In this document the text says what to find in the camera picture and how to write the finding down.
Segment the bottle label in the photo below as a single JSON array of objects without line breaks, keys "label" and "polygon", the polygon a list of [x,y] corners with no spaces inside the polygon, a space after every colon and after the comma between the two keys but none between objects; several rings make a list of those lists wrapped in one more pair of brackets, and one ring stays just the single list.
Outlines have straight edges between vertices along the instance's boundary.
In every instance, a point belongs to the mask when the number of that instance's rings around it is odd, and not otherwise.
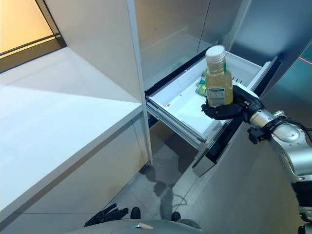
[{"label": "bottle label", "polygon": [[225,88],[220,86],[210,86],[208,89],[208,97],[211,107],[225,105]]}]

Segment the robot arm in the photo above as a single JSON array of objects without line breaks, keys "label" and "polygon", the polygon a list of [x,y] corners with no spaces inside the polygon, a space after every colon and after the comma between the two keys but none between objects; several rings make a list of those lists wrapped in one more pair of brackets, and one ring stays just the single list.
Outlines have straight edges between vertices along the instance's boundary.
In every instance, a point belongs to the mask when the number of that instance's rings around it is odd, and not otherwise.
[{"label": "robot arm", "polygon": [[306,128],[285,116],[283,111],[270,113],[258,97],[242,85],[233,86],[233,104],[211,108],[204,113],[214,119],[243,117],[252,125],[249,140],[257,144],[268,140],[277,153],[299,202],[301,218],[308,222],[299,233],[312,233],[312,137]]}]

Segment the black shoe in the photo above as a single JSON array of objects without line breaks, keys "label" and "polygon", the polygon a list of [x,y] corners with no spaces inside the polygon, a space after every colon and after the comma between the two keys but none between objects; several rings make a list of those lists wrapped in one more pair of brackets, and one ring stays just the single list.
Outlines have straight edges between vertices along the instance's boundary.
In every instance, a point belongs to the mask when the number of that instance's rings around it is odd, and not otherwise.
[{"label": "black shoe", "polygon": [[171,215],[171,221],[177,222],[179,219],[181,219],[181,215],[178,211],[175,211]]},{"label": "black shoe", "polygon": [[131,219],[140,219],[141,218],[141,211],[140,211],[139,207],[134,207],[131,210],[130,218]]}]

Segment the cable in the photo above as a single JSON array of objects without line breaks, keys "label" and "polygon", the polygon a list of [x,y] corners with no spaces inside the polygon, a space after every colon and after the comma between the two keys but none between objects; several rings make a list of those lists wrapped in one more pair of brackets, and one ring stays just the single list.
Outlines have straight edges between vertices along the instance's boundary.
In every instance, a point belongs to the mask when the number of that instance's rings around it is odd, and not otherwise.
[{"label": "cable", "polygon": [[309,140],[312,142],[312,136],[310,135],[309,130],[302,123],[292,121],[292,120],[284,120],[284,121],[277,123],[276,125],[274,125],[271,128],[271,132],[273,132],[278,126],[282,125],[283,123],[290,123],[290,124],[296,125],[297,127],[301,128],[307,134]]}]

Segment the white countertop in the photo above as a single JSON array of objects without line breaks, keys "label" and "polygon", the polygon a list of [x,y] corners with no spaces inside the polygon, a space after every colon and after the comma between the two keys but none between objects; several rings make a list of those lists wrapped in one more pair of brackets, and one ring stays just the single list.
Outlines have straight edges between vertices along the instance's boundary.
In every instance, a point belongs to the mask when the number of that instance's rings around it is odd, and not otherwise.
[{"label": "white countertop", "polygon": [[0,75],[1,221],[142,111],[69,48]]}]

